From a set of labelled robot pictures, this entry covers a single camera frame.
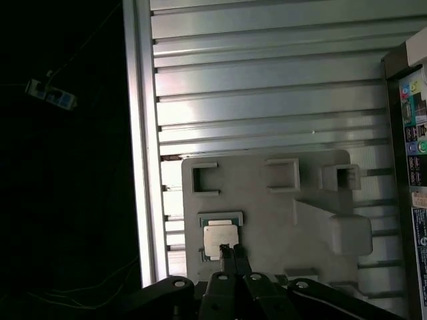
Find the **dark background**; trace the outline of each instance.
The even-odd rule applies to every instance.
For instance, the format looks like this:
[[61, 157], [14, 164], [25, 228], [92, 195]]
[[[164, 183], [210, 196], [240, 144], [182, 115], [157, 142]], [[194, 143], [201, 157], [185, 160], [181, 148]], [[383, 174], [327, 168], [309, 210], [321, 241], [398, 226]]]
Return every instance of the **dark background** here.
[[[79, 50], [121, 1], [10, 2], [1, 31], [0, 317], [74, 319], [85, 310], [28, 293], [73, 305], [46, 293], [96, 285], [138, 252], [121, 6]], [[30, 78], [76, 53], [51, 82], [77, 96], [74, 111], [25, 95]], [[119, 295], [138, 289], [138, 265], [65, 295], [98, 305], [123, 283]]]

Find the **rectangular slot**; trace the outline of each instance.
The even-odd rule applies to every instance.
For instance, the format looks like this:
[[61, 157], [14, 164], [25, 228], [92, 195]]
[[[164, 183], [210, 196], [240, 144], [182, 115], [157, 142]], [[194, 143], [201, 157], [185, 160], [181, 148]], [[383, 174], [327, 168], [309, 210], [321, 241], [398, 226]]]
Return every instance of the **rectangular slot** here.
[[192, 166], [193, 193], [202, 196], [216, 196], [220, 194], [220, 190], [211, 185], [212, 179], [210, 179], [215, 174], [217, 168], [217, 163], [199, 163]]
[[298, 159], [269, 159], [266, 161], [267, 188], [271, 193], [298, 192], [300, 169]]
[[360, 169], [358, 165], [329, 165], [322, 168], [320, 189], [360, 190]]

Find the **corrugated metal panel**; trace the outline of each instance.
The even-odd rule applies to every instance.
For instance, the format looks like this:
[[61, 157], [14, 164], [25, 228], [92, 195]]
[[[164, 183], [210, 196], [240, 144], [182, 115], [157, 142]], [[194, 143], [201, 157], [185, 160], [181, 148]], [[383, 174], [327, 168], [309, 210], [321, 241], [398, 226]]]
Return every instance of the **corrugated metal panel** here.
[[[390, 266], [400, 251], [390, 249], [398, 212], [380, 59], [427, 26], [427, 2], [151, 0], [151, 9], [160, 155], [347, 150], [363, 176], [355, 213], [375, 234], [360, 287], [390, 309], [377, 295], [404, 288]], [[161, 180], [167, 244], [181, 245], [181, 161], [163, 161]], [[169, 273], [184, 275], [185, 252], [168, 258]]]

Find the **power strip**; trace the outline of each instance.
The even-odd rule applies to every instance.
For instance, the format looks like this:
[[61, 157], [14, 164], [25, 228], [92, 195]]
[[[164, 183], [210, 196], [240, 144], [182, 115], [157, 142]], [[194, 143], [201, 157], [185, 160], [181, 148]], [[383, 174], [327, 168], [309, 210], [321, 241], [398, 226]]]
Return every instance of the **power strip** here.
[[50, 87], [48, 93], [46, 91], [40, 91], [37, 88], [40, 83], [41, 82], [38, 80], [31, 79], [25, 89], [26, 94], [69, 111], [72, 111], [77, 106], [76, 96], [54, 87]]

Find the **aluminum frame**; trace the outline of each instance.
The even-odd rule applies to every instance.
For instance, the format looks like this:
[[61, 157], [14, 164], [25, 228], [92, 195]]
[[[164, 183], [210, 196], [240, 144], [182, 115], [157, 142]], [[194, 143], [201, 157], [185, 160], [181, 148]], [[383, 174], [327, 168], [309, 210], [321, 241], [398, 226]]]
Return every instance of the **aluminum frame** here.
[[149, 1], [123, 0], [123, 18], [141, 281], [147, 287], [167, 277]]

